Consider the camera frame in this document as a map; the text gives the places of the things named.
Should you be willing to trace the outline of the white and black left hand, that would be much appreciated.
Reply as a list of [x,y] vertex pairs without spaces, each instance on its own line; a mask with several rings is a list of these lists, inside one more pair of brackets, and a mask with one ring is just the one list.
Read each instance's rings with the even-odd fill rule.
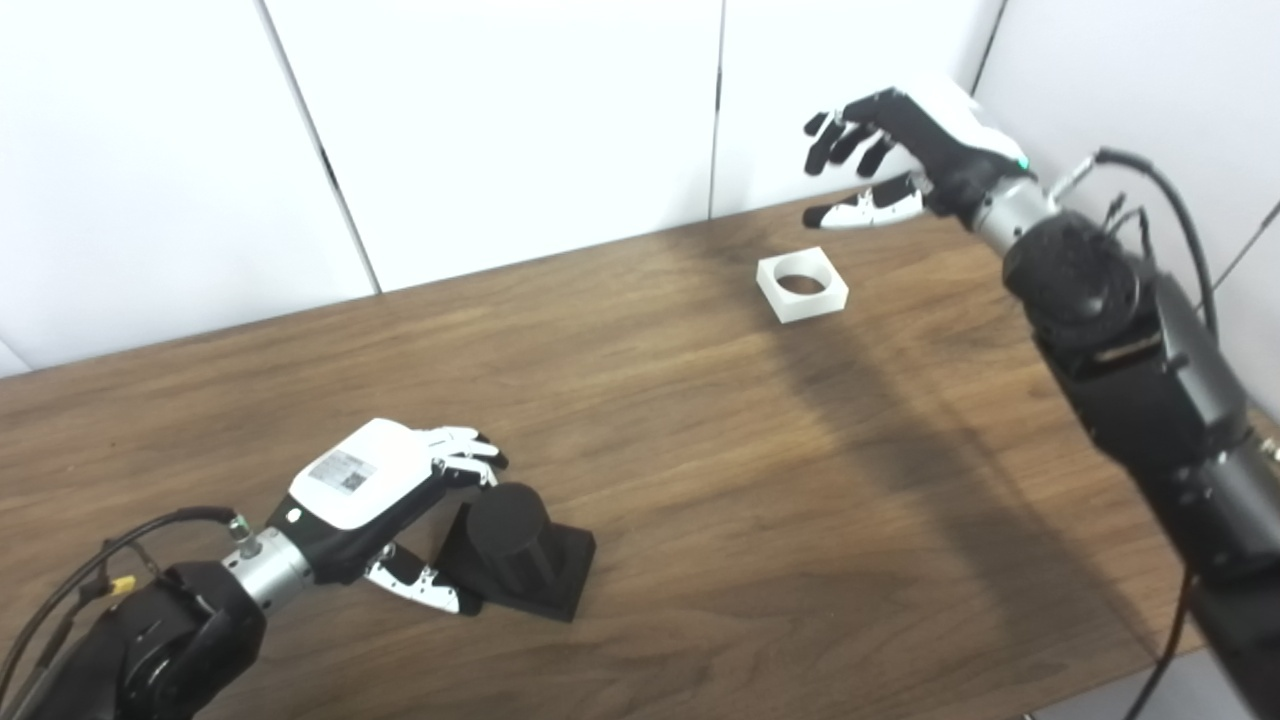
[[375,418],[301,470],[269,518],[306,585],[360,579],[430,609],[475,616],[483,600],[399,544],[454,489],[499,483],[507,456],[470,427],[413,429]]

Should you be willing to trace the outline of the white and black right hand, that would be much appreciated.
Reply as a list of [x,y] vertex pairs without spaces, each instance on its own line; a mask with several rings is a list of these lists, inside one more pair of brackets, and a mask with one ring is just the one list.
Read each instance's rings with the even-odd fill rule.
[[859,147],[858,174],[872,178],[895,149],[916,163],[832,204],[808,208],[803,225],[841,231],[888,225],[924,213],[970,222],[1004,182],[1033,174],[1021,147],[984,123],[980,106],[955,83],[890,87],[831,111],[804,127],[813,142],[804,170],[819,176],[841,167]]

